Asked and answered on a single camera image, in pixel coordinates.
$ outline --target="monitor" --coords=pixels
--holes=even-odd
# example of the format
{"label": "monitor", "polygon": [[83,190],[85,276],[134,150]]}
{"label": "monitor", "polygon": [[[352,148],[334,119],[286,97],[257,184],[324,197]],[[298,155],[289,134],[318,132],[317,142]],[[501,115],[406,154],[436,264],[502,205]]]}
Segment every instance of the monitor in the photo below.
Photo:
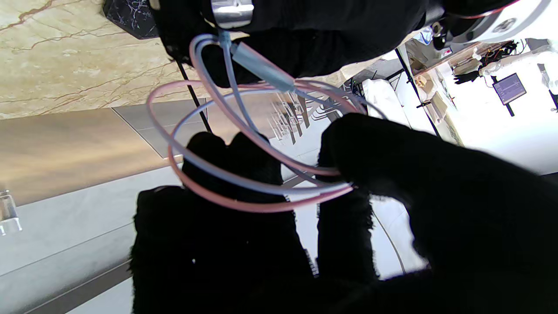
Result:
{"label": "monitor", "polygon": [[498,93],[498,96],[500,96],[500,100],[502,100],[504,105],[509,104],[517,98],[527,94],[527,91],[517,76],[517,73],[494,83],[494,89],[496,90],[496,93]]}

